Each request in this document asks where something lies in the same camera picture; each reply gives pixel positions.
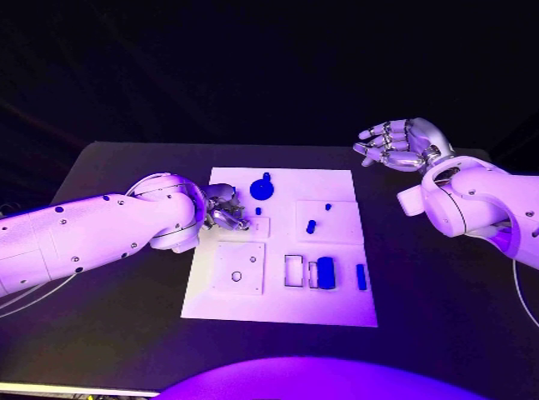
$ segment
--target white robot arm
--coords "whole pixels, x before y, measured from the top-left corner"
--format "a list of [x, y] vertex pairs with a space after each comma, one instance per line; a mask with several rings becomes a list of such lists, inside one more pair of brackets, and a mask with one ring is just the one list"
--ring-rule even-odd
[[248, 229], [226, 184], [199, 186], [170, 173], [106, 194], [0, 219], [0, 297], [151, 248], [181, 253], [200, 228]]
[[484, 239], [516, 261], [539, 269], [539, 177], [511, 175], [488, 162], [455, 157], [435, 125], [422, 118], [376, 125], [353, 149], [361, 165], [380, 162], [419, 171], [421, 184], [398, 194], [408, 216], [425, 212], [448, 237]]

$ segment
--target blue object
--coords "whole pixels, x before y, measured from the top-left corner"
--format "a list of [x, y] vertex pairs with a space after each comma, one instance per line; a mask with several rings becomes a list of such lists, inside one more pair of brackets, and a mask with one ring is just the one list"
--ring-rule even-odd
[[356, 284], [359, 290], [367, 290], [367, 283], [364, 282], [364, 266], [361, 264], [356, 264]]
[[317, 284], [320, 289], [334, 289], [334, 266], [330, 257], [317, 260]]
[[272, 196], [274, 188], [268, 172], [262, 175], [262, 179], [250, 183], [248, 190], [255, 200], [266, 200]]
[[312, 234], [312, 232], [314, 232], [314, 226], [317, 225], [317, 223], [314, 222], [314, 220], [308, 220], [308, 223], [307, 223], [307, 233], [311, 235]]

